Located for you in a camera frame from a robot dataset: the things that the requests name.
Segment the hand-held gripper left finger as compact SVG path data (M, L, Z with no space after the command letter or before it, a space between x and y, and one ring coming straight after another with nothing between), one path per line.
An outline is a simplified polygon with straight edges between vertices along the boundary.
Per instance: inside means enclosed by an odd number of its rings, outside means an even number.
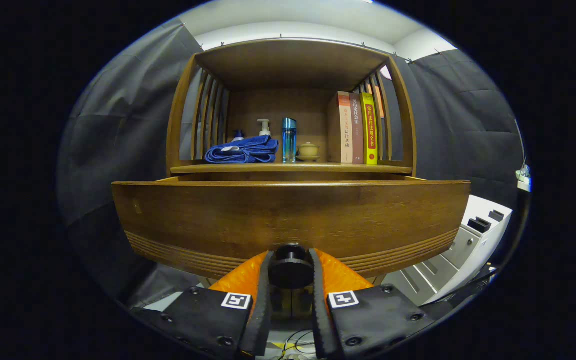
M212 287L188 287L164 310L135 308L133 315L194 358L263 356L271 328L273 257L273 251L260 253Z

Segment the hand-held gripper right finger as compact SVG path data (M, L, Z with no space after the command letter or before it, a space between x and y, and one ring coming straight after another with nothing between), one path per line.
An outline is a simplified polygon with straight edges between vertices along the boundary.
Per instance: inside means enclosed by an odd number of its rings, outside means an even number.
M382 360L434 324L391 284L374 285L335 257L315 248L313 337L319 359Z

